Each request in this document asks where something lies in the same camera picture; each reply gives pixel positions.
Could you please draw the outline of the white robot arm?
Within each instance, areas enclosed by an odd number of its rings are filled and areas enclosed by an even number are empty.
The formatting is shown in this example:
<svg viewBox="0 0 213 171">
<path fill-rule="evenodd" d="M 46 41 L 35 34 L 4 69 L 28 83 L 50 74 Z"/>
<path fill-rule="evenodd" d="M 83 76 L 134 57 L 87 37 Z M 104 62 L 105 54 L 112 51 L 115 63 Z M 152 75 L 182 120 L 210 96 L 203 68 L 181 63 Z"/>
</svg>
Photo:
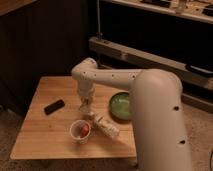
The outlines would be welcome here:
<svg viewBox="0 0 213 171">
<path fill-rule="evenodd" d="M 161 69 L 100 69 L 87 58 L 71 70 L 83 101 L 91 101 L 94 84 L 130 94 L 139 171 L 193 171 L 181 104 L 182 84 Z"/>
</svg>

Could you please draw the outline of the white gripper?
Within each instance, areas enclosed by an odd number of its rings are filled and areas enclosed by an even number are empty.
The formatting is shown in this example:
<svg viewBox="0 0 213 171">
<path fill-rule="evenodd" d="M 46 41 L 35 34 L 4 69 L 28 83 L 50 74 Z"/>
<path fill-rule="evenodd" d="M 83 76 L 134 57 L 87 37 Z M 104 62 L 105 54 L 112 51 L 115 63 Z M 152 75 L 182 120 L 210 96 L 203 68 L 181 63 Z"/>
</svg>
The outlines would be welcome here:
<svg viewBox="0 0 213 171">
<path fill-rule="evenodd" d="M 95 88 L 91 81 L 84 81 L 80 80 L 78 82 L 77 86 L 77 92 L 80 96 L 80 107 L 82 108 L 86 105 L 86 99 L 87 99 L 87 105 L 91 105 L 93 102 L 93 94 L 94 94 Z"/>
</svg>

